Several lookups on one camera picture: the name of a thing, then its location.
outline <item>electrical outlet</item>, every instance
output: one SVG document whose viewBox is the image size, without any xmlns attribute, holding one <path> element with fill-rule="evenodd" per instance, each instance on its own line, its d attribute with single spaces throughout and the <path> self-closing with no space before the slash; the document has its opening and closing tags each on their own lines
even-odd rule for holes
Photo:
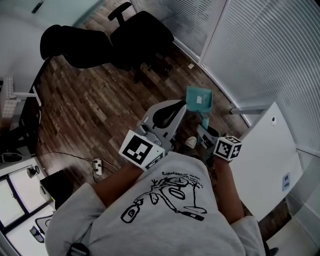
<svg viewBox="0 0 320 256">
<path fill-rule="evenodd" d="M 96 158 L 94 160 L 94 168 L 97 170 L 96 171 L 97 175 L 99 175 L 99 176 L 102 175 L 102 161 L 101 161 L 101 159 Z"/>
</svg>

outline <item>sunglasses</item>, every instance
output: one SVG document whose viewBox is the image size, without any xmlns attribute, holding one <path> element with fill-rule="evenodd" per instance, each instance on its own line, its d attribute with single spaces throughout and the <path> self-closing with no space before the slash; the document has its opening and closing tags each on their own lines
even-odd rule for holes
<svg viewBox="0 0 320 256">
<path fill-rule="evenodd" d="M 33 226 L 30 230 L 31 235 L 35 238 L 35 240 L 37 240 L 39 243 L 44 243 L 45 239 L 44 237 L 41 235 L 40 231 Z"/>
<path fill-rule="evenodd" d="M 19 162 L 24 159 L 22 154 L 6 152 L 0 155 L 3 163 Z"/>
</svg>

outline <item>chair armrest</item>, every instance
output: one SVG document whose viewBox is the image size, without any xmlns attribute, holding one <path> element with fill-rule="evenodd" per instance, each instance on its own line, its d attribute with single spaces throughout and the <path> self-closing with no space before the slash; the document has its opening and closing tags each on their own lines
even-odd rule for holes
<svg viewBox="0 0 320 256">
<path fill-rule="evenodd" d="M 122 16 L 122 12 L 125 11 L 127 8 L 131 6 L 130 2 L 124 2 L 117 8 L 115 8 L 108 16 L 109 21 L 114 20 L 117 18 L 119 24 L 123 24 L 125 22 L 124 17 Z"/>
</svg>

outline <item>white sneaker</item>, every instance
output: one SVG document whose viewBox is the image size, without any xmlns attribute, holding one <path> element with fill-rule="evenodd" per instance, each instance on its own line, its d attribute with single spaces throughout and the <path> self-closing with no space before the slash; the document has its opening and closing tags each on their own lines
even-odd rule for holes
<svg viewBox="0 0 320 256">
<path fill-rule="evenodd" d="M 197 144 L 197 138 L 195 136 L 191 136 L 185 141 L 184 144 L 187 145 L 188 147 L 194 149 Z"/>
</svg>

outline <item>white label on dustpan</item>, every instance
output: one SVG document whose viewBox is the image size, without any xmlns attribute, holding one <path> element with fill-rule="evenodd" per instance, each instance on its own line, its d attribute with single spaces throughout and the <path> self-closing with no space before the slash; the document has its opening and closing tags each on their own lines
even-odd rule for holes
<svg viewBox="0 0 320 256">
<path fill-rule="evenodd" d="M 201 104 L 202 103 L 202 97 L 201 96 L 197 96 L 196 97 L 196 103 L 197 104 Z"/>
</svg>

